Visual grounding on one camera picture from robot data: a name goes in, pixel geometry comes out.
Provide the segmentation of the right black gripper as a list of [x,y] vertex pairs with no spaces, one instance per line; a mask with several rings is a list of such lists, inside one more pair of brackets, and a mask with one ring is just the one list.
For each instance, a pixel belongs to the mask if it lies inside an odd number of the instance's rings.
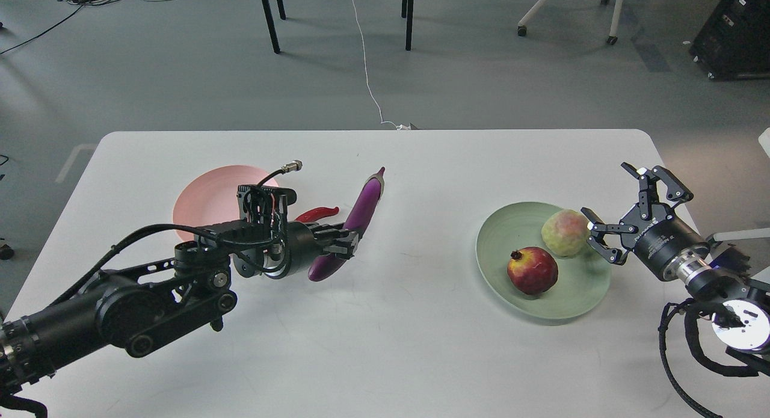
[[[663,166],[635,168],[624,161],[621,167],[638,181],[638,202],[621,224],[603,223],[593,210],[582,207],[581,213],[588,219],[587,243],[613,265],[624,265],[628,250],[632,251],[660,281],[673,281],[677,279],[677,268],[671,267],[674,260],[682,254],[704,259],[710,251],[705,240],[674,212],[677,205],[689,202],[694,195]],[[674,205],[660,203],[658,182],[665,185],[666,199]],[[608,247],[606,235],[621,235],[626,249]]]

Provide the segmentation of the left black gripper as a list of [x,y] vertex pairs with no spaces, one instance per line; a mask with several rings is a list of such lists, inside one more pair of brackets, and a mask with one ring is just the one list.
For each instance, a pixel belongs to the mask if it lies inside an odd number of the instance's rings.
[[350,260],[355,255],[359,242],[360,235],[350,233],[343,223],[320,224],[291,221],[287,226],[284,245],[288,262],[278,270],[278,273],[273,274],[273,278],[282,279],[294,274],[307,275],[311,265],[319,256]]

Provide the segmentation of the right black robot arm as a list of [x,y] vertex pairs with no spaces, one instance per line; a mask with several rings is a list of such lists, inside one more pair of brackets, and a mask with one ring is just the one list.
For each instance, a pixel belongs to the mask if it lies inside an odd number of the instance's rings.
[[767,238],[768,229],[721,232],[701,237],[676,215],[693,193],[663,166],[622,168],[637,180],[638,201],[618,224],[605,223],[591,209],[589,245],[603,259],[623,265],[634,254],[660,281],[680,280],[689,294],[664,306],[658,325],[658,349],[672,388],[704,417],[714,413],[690,397],[672,374],[667,332],[682,315],[685,340],[695,361],[724,377],[768,374],[768,283],[749,274],[749,258],[735,248],[738,240]]

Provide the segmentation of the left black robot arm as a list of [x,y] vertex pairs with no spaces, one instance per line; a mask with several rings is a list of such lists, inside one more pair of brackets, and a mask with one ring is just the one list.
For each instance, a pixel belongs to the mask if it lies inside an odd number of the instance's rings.
[[[132,232],[46,308],[2,323],[2,408],[49,415],[19,396],[25,384],[52,377],[105,346],[146,357],[204,325],[219,332],[235,308],[232,272],[281,279],[307,270],[321,281],[354,256],[383,194],[383,170],[371,175],[344,223],[289,221],[296,191],[239,185],[239,219],[208,226],[151,224]],[[193,240],[173,258],[122,269],[105,263],[150,235],[179,230]]]

